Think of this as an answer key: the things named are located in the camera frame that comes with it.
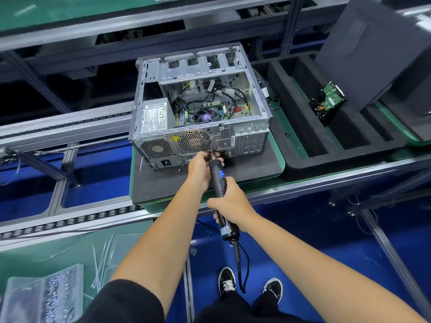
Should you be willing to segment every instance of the person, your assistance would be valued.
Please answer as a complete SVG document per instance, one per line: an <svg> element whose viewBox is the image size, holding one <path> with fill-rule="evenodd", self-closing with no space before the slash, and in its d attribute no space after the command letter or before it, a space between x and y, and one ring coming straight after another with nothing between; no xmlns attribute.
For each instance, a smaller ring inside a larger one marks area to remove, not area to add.
<svg viewBox="0 0 431 323"><path fill-rule="evenodd" d="M209 153L199 152L190 162L187 179L174 199L126 255L80 323L164 322L189 251L200 200L209 186L209 160ZM226 180L226 195L209 199L208 207L249 233L326 322L426 323L393 293L259 216L235 180ZM265 285L252 306L236 292L232 269L224 268L218 283L220 301L198 313L195 323L304 322L278 311L282 285L277 279Z"/></svg>

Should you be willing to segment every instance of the black pants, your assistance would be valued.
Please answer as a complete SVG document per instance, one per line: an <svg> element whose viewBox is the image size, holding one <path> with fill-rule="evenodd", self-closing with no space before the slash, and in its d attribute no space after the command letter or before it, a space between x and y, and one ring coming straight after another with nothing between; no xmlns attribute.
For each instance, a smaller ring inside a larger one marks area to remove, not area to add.
<svg viewBox="0 0 431 323"><path fill-rule="evenodd" d="M271 291L261 294L251 306L236 291L228 291L215 304L204 308L196 317L195 323L258 322L259 318L265 318L265 322L269 318L274 319L274 322L303 322L297 316L280 312L277 298Z"/></svg>

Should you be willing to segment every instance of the forearm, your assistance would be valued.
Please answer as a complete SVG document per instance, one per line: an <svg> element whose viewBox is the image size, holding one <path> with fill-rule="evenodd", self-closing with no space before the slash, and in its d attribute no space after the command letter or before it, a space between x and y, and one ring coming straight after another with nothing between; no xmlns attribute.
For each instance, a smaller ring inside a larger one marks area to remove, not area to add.
<svg viewBox="0 0 431 323"><path fill-rule="evenodd" d="M202 191L186 180L162 215L121 262L112 279L128 279L154 293L165 315L190 247Z"/></svg>
<svg viewBox="0 0 431 323"><path fill-rule="evenodd" d="M326 322L426 322L396 295L256 213L245 229Z"/></svg>

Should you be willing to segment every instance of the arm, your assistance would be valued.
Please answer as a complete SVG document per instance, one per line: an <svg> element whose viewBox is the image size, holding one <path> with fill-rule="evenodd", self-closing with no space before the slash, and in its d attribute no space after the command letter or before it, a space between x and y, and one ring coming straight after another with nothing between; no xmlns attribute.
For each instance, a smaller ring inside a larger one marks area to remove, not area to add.
<svg viewBox="0 0 431 323"><path fill-rule="evenodd" d="M426 323L390 291L259 216L234 179L227 182L226 195L208 206L249 233L326 322Z"/></svg>
<svg viewBox="0 0 431 323"><path fill-rule="evenodd" d="M209 159L209 153L204 152L194 157L189 164L188 177L174 199L111 278L111 281L131 280L150 290L162 303L165 316L184 268L200 199L208 189Z"/></svg>

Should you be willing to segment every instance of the foot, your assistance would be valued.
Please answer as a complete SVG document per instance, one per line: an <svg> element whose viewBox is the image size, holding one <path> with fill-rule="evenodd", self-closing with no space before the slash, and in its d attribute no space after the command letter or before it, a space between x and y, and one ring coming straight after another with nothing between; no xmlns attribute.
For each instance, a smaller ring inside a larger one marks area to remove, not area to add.
<svg viewBox="0 0 431 323"><path fill-rule="evenodd" d="M265 291L271 291L277 298L277 303L280 303L280 300L283 296L283 285L279 279L270 279L263 287L263 292Z"/></svg>
<svg viewBox="0 0 431 323"><path fill-rule="evenodd" d="M237 288L235 274L230 267L224 267L218 275L218 289L220 295Z"/></svg>

